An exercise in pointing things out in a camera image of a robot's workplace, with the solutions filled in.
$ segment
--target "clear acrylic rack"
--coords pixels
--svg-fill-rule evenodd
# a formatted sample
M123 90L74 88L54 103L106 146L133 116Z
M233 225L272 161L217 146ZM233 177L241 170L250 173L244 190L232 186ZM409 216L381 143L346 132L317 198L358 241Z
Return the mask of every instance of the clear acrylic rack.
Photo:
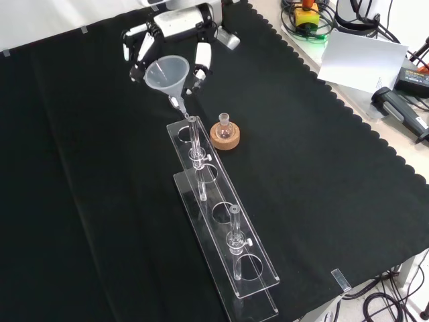
M278 314L280 279L198 117L167 126L183 172L174 180L231 322Z

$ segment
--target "black device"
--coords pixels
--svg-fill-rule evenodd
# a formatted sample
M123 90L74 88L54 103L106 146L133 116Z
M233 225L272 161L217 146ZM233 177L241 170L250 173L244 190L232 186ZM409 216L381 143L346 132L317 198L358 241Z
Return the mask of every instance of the black device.
M429 74L402 67L395 89L427 99L429 97Z
M426 122L389 88L382 87L374 93L371 100L378 110L383 110L392 115L414 133L417 136L416 143L428 138L429 126Z

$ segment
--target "plastic funnel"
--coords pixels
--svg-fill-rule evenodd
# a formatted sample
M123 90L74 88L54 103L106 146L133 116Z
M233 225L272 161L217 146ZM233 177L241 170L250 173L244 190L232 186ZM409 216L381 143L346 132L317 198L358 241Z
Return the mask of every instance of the plastic funnel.
M150 64L145 73L145 82L153 89L179 98L188 73L189 63L185 58L165 56Z

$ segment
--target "funnel stem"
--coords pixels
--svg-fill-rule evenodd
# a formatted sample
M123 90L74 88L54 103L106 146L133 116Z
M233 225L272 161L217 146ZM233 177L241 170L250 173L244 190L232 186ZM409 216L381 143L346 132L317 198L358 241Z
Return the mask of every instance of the funnel stem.
M183 100L183 98L181 97L173 97L173 96L169 96L168 99L170 100L170 103L173 105L173 107L175 109L178 109L179 111L182 112L183 116L185 117L185 119L189 118L189 114L186 111L186 107L185 107L185 101Z

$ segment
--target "white table surface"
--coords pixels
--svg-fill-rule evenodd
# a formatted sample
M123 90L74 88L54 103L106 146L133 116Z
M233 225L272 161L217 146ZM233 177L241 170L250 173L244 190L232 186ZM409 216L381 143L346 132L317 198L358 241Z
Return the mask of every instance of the white table surface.
M308 54L306 54L299 46L297 46L294 41L292 41L282 30L282 22L280 20L280 0L249 0L253 8L257 10L264 18L266 18L273 28L277 31L279 35L293 47L300 57L304 59L305 63L310 67L314 72L318 72L318 65L315 63ZM411 3L419 3L421 0L409 0L407 1L406 8ZM408 15L408 20L417 21L420 18L424 21L425 13L416 12L416 10L406 9ZM411 50L418 49L426 39L428 35L422 36L422 32L419 35L413 34L412 30L404 30L399 27L403 21L401 18L401 8L395 7L395 2L393 2L392 14L391 14L391 28L390 30L405 44L412 43ZM395 120L392 120L390 117L386 117L383 120L374 120L368 118L357 106L356 103L350 101L350 99L345 99L344 95L341 94L342 91L339 89L338 85L332 86L332 91L334 91L339 99L342 99L346 106L351 107L355 114L361 116L365 123L368 123L372 130L380 134L380 138L385 139L389 146L395 148L397 154L405 159L406 164L414 167L417 174L422 175L427 181L429 181L429 144L427 142L415 145L414 140L416 139L412 133L410 133L402 124L396 123ZM429 123L429 113L418 112L426 123Z

